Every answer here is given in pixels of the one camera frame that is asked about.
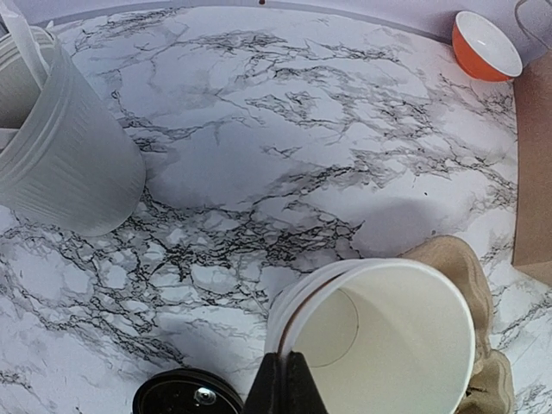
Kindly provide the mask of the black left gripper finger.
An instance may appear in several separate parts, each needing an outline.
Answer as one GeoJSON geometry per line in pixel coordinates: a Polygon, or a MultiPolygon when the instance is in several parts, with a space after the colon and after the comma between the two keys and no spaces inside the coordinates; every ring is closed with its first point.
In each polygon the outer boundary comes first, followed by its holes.
{"type": "Polygon", "coordinates": [[[244,414],[327,414],[306,359],[267,353],[243,406],[244,414]]]}

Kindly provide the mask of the white paper coffee cup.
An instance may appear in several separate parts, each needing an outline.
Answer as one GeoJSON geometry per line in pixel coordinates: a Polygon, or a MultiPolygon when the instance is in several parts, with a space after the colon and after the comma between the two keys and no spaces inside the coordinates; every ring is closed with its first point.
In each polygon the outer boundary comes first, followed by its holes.
{"type": "Polygon", "coordinates": [[[416,260],[364,259],[288,309],[278,352],[306,359],[331,413],[451,413],[467,390],[474,322],[460,290],[416,260]]]}

